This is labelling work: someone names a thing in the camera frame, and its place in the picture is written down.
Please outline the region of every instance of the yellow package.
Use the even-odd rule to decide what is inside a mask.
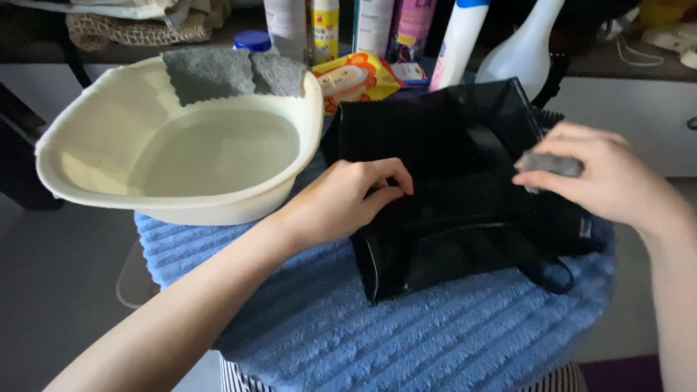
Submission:
[[[368,52],[356,52],[312,67],[324,95],[324,112],[336,113],[339,102],[383,100],[404,87],[390,64]]]

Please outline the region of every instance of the person's left hand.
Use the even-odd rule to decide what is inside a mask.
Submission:
[[[399,186],[389,186],[390,177]],[[366,197],[371,187],[377,190]],[[283,225],[304,250],[353,234],[405,194],[414,194],[414,184],[400,159],[340,160],[266,220]]]

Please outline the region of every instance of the white spray bottle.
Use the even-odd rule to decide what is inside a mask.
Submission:
[[[456,0],[429,91],[459,84],[489,10],[489,0]]]
[[[520,29],[484,59],[476,82],[517,76],[528,99],[533,100],[549,75],[549,35],[563,5],[564,0],[537,0]]]

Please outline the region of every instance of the hand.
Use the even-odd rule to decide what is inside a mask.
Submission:
[[[399,186],[389,186],[390,177]],[[373,187],[377,190],[365,197]],[[353,234],[405,194],[414,194],[414,184],[400,159],[340,160],[268,219],[284,225],[304,250]]]
[[[691,207],[678,192],[646,167],[616,133],[561,123],[533,150],[579,159],[585,171],[579,179],[525,172],[513,177],[513,183],[545,188],[645,233],[660,232],[672,218],[691,215]]]

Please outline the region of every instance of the pink label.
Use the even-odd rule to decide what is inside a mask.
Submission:
[[[431,77],[429,92],[438,90],[438,86],[441,85],[441,76],[443,76],[443,69],[445,68],[445,59],[443,57],[445,57],[445,40],[443,40],[441,51],[438,53],[438,61],[436,62],[434,75]]]
[[[404,0],[397,33],[414,38],[420,43],[429,34],[435,9],[436,0]]]

